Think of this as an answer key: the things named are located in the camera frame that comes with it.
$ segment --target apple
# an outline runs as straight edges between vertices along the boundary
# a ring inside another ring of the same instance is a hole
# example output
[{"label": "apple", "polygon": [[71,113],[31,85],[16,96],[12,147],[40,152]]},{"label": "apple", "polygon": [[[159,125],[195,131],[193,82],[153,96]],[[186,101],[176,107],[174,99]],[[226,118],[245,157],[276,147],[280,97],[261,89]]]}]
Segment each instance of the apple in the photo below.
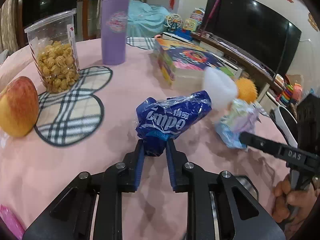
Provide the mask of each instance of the apple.
[{"label": "apple", "polygon": [[25,136],[39,112],[38,93],[27,77],[11,81],[0,93],[0,127],[13,137]]}]

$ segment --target purple tumbler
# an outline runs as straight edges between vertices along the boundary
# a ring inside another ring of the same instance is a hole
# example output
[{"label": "purple tumbler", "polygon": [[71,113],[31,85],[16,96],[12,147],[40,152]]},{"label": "purple tumbler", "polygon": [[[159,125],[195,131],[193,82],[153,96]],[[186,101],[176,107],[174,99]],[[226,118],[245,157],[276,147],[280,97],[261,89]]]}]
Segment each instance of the purple tumbler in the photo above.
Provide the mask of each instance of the purple tumbler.
[{"label": "purple tumbler", "polygon": [[101,0],[102,63],[119,65],[125,61],[129,0]]}]

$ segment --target metal screw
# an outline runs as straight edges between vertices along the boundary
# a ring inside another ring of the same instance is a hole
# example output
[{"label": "metal screw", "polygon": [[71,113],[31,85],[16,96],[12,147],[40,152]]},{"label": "metal screw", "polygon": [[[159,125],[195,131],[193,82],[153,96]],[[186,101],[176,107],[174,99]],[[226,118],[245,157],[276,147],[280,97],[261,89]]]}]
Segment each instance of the metal screw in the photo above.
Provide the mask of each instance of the metal screw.
[{"label": "metal screw", "polygon": [[123,168],[125,168],[125,163],[117,163],[116,167],[117,167],[117,169],[123,169]]},{"label": "metal screw", "polygon": [[230,178],[231,177],[231,173],[229,171],[223,171],[221,174],[222,174],[222,177],[224,177],[224,178]]},{"label": "metal screw", "polygon": [[187,168],[187,169],[193,169],[195,167],[195,165],[193,163],[185,163],[184,166]]},{"label": "metal screw", "polygon": [[86,171],[83,171],[79,174],[80,179],[86,179],[87,177],[89,177],[89,173],[87,173]]}]

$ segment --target black tv screen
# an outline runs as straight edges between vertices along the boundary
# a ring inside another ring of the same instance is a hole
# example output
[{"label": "black tv screen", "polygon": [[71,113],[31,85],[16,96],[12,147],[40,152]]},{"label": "black tv screen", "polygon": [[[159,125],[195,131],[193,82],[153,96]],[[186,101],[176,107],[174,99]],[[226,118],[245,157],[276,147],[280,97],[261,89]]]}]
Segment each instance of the black tv screen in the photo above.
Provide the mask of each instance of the black tv screen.
[{"label": "black tv screen", "polygon": [[[202,28],[215,1],[207,2]],[[205,31],[255,57],[273,71],[272,76],[286,74],[301,36],[294,24],[255,0],[220,0]]]}]

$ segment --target plastic container of popcorn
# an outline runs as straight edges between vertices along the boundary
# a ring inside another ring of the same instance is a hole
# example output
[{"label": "plastic container of popcorn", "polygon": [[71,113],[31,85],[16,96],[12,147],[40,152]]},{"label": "plastic container of popcorn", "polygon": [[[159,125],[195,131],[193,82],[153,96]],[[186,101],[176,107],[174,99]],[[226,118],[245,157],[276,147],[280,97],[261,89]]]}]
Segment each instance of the plastic container of popcorn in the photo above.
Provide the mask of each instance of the plastic container of popcorn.
[{"label": "plastic container of popcorn", "polygon": [[79,79],[75,13],[76,9],[58,13],[24,30],[42,83],[50,93],[68,90]]}]

